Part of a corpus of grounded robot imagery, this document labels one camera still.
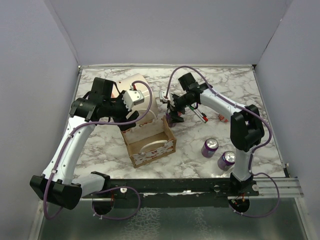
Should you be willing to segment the purple Fanta can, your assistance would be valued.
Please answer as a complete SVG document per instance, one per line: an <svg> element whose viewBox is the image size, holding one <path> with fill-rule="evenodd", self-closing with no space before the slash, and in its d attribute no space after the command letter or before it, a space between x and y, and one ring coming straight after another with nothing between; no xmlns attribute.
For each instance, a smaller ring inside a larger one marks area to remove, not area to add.
<svg viewBox="0 0 320 240"><path fill-rule="evenodd" d="M165 114L165 119L170 128L174 127L177 124L177 120L176 120L177 117L178 117L178 114L174 112Z"/></svg>

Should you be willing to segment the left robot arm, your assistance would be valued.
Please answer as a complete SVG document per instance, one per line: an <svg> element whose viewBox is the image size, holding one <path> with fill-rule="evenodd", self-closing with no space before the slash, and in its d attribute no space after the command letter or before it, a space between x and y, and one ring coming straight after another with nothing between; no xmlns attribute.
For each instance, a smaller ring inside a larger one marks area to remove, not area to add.
<svg viewBox="0 0 320 240"><path fill-rule="evenodd" d="M40 176L34 175L30 180L31 188L44 204L72 210L81 197L95 193L103 198L110 193L107 175L93 172L76 180L74 171L87 139L101 118L113 119L122 130L135 126L139 113L134 111L131 117L128 114L133 106L144 102L144 96L131 85L114 97L112 92L116 88L115 82L96 77L91 90L71 104L66 131L52 160Z"/></svg>

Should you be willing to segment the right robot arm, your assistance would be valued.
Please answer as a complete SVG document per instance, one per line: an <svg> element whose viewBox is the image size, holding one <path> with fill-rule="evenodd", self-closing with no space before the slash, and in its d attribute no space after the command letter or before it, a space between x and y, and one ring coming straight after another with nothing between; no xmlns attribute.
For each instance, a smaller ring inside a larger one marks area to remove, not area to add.
<svg viewBox="0 0 320 240"><path fill-rule="evenodd" d="M159 99L167 104L170 121L182 123L186 108L193 104L204 105L221 114L230 122L230 140L235 147L235 165L231 173L229 189L240 196L248 189L247 182L253 178L252 161L254 147L265 135L263 122L255 105L245 106L215 91L208 83L199 84L191 73L178 79L185 94L179 96L164 90Z"/></svg>

